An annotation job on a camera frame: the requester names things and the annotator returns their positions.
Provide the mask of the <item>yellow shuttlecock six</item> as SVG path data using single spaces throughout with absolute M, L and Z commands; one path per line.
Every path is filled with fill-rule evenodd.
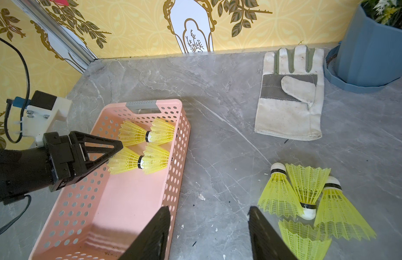
M 311 221 L 316 217 L 316 203 L 331 172 L 330 168 L 322 169 L 311 166 L 285 164 L 291 185 L 302 206 L 300 217 Z

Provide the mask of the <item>yellow shuttlecock five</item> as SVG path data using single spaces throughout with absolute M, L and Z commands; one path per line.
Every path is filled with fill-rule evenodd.
M 258 200 L 258 207 L 278 217 L 303 214 L 303 208 L 288 181 L 287 169 L 282 163 L 272 164 L 270 179 Z

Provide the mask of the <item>yellow shuttlecock seven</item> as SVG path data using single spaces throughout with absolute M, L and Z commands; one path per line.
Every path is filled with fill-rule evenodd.
M 335 238 L 376 238 L 376 232 L 342 191 L 339 180 L 329 176 L 322 190 L 322 197 L 314 225 L 322 234 Z

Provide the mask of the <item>yellow shuttlecock four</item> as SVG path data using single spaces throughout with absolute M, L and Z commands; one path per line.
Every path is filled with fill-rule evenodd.
M 141 169 L 141 162 L 144 156 L 141 156 L 133 150 L 124 147 L 109 159 L 107 165 L 111 175 L 128 172 L 135 169 Z

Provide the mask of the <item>yellow shuttlecock one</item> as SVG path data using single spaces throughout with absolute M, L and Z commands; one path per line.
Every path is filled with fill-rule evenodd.
M 121 124 L 118 137 L 124 146 L 133 146 L 141 143 L 149 143 L 150 134 L 150 131 L 132 122 L 125 121 Z

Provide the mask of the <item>yellow shuttlecock eight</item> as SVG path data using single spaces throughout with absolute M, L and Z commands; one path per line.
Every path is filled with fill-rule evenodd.
M 278 222 L 281 236 L 298 260 L 323 260 L 332 239 L 320 230 L 302 222 L 282 220 Z

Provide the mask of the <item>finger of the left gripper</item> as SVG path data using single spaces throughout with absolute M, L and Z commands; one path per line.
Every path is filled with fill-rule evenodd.
M 70 141 L 74 147 L 86 154 L 104 154 L 113 156 L 121 151 L 124 146 L 121 141 L 98 137 L 91 134 L 86 134 L 78 131 L 72 131 L 69 134 Z
M 71 170 L 71 184 L 76 184 L 90 173 L 108 162 L 122 147 L 85 147 L 74 152 Z

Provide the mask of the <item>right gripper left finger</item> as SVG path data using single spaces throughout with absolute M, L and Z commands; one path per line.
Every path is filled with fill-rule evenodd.
M 118 260 L 164 260 L 170 220 L 169 208 L 161 207 Z

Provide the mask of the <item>yellow shuttlecock three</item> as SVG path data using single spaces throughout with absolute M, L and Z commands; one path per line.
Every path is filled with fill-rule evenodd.
M 145 174 L 153 174 L 167 168 L 170 153 L 162 147 L 149 143 L 144 155 L 138 159 L 138 168 Z

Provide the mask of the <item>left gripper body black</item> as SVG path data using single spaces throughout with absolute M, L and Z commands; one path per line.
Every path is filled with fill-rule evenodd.
M 72 131 L 60 136 L 57 132 L 46 133 L 43 137 L 50 163 L 52 184 L 50 191 L 76 184 L 87 176 L 85 155 L 82 151 L 84 134 Z

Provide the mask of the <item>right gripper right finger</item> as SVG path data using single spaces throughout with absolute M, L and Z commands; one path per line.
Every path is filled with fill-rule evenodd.
M 258 207 L 251 206 L 248 216 L 254 260 L 297 260 Z

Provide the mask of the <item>yellow shuttlecock two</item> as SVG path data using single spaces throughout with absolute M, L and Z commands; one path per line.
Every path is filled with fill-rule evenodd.
M 151 129 L 146 133 L 146 142 L 155 145 L 163 145 L 173 140 L 175 133 L 174 125 L 163 119 L 154 119 Z

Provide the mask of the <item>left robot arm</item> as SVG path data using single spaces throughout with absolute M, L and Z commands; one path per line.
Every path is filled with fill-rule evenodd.
M 0 149 L 0 203 L 24 199 L 40 189 L 51 192 L 76 184 L 123 149 L 113 140 L 72 131 L 45 133 L 42 147 L 23 151 Z

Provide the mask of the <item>pink plastic storage basket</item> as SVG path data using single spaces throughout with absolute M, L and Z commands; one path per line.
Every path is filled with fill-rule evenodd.
M 165 169 L 146 175 L 141 169 L 111 175 L 107 165 L 61 190 L 30 254 L 32 260 L 116 260 L 162 206 L 171 217 L 171 244 L 191 126 L 178 99 L 136 101 L 105 106 L 92 134 L 116 139 L 123 122 L 149 129 L 154 119 L 174 125 Z

